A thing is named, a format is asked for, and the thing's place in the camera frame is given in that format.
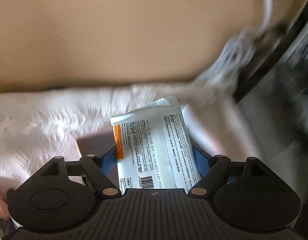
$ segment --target barcode number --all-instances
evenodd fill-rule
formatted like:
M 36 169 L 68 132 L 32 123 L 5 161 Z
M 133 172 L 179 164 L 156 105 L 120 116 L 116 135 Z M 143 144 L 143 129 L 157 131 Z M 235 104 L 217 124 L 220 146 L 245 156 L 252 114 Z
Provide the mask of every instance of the barcode number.
M 147 176 L 140 178 L 142 188 L 154 188 L 153 178 L 152 176 Z

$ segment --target white plastic packet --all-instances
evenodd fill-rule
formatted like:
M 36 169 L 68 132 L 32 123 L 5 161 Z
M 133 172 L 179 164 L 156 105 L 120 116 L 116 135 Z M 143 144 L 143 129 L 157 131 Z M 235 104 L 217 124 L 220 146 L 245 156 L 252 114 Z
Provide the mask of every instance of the white plastic packet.
M 121 192 L 126 188 L 184 188 L 200 179 L 176 97 L 110 118 Z

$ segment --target tan surface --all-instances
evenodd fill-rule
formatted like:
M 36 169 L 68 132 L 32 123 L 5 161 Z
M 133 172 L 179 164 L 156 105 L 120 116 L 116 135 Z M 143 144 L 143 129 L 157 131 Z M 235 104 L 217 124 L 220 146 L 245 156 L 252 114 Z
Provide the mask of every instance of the tan surface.
M 274 19 L 305 0 L 275 0 Z M 193 78 L 262 0 L 0 0 L 0 92 Z

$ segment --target white cord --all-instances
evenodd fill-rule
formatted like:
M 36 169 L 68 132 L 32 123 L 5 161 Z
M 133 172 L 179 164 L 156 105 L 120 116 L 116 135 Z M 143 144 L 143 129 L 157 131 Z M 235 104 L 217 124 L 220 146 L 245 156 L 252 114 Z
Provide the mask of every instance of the white cord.
M 254 28 L 246 28 L 239 35 L 231 37 L 225 44 L 219 58 L 195 81 L 210 81 L 226 87 L 233 85 L 238 71 L 245 67 L 255 54 L 255 39 L 262 36 L 269 26 L 272 6 L 273 0 L 264 0 L 264 19 L 258 32 L 254 32 Z

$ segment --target orange stripe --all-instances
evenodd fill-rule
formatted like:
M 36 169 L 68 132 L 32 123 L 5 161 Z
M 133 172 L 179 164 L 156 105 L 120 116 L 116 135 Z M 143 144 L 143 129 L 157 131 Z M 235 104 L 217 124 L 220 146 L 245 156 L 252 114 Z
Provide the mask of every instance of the orange stripe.
M 118 160 L 124 159 L 120 124 L 114 126 L 114 136 L 116 142 L 116 157 Z

